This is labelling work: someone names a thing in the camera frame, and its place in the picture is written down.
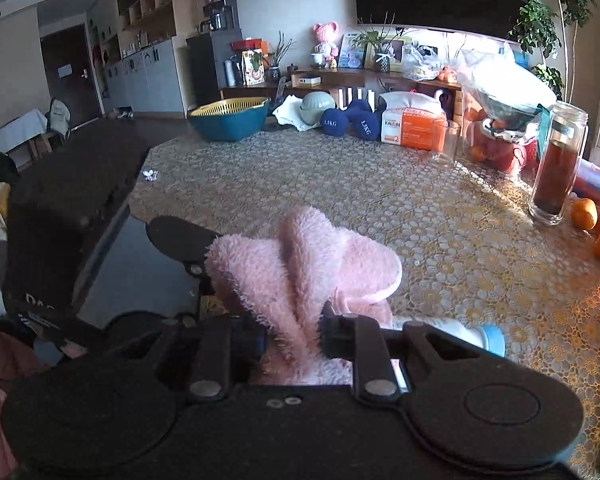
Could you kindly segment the person left hand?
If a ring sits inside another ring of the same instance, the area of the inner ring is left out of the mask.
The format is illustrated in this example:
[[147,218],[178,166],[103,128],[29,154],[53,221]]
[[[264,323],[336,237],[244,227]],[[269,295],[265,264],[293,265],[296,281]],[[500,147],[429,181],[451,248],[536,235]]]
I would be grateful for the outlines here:
[[60,351],[65,355],[68,356],[69,359],[79,359],[81,356],[85,356],[88,353],[87,348],[84,348],[82,346],[80,346],[79,344],[76,344],[73,341],[68,341],[65,340],[61,345],[60,345]]

